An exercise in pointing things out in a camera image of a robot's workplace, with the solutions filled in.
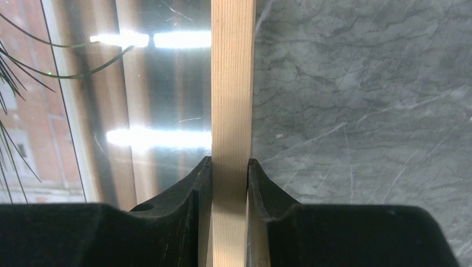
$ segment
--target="grey marble surface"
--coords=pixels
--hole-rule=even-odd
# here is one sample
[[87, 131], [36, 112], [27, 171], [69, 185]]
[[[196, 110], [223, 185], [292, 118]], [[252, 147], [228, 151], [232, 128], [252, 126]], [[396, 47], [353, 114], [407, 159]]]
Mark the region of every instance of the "grey marble surface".
[[472, 1], [274, 0], [252, 156], [301, 202], [421, 206], [472, 266], [471, 50]]

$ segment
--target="wooden stick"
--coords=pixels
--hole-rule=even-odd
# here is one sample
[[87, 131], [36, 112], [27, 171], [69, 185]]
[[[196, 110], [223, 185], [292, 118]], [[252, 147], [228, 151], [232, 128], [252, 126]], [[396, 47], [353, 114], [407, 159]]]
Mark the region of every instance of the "wooden stick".
[[212, 0], [213, 264], [245, 266], [255, 0]]

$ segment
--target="pine wood plank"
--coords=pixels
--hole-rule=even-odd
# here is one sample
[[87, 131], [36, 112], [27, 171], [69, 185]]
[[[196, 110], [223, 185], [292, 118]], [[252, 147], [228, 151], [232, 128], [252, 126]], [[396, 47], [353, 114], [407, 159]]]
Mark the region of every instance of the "pine wood plank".
[[245, 266], [254, 0], [212, 0], [213, 264]]

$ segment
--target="black holder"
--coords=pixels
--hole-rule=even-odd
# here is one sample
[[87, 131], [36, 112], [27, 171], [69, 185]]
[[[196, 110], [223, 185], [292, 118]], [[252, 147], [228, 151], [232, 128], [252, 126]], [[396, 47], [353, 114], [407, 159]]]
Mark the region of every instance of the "black holder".
[[[248, 167], [252, 266], [459, 266], [423, 209], [304, 205]], [[1, 266], [205, 266], [212, 162], [131, 211], [106, 204], [0, 205]]]

